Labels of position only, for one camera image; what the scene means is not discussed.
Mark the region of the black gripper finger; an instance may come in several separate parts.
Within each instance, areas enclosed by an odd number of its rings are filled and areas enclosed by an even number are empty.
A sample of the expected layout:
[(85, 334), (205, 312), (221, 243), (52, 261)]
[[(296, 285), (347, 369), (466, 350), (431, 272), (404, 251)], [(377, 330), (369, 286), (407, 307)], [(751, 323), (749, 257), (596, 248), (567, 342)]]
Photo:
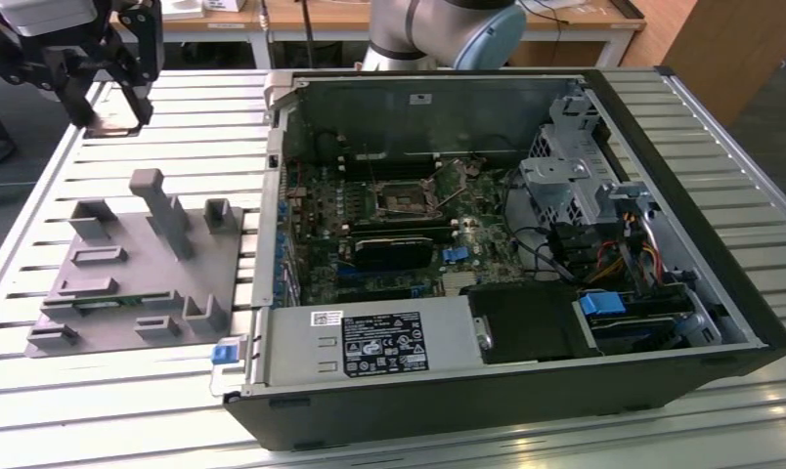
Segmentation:
[(44, 52), (46, 76), (44, 83), (56, 94), (72, 123), (89, 126), (96, 121), (96, 112), (85, 97), (96, 71), (86, 66), (85, 57), (70, 49), (46, 49)]
[(138, 54), (129, 53), (122, 60), (126, 79), (121, 84), (138, 126), (144, 126), (153, 115), (149, 91), (165, 61), (162, 5), (160, 1), (117, 1), (116, 12), (138, 42)]

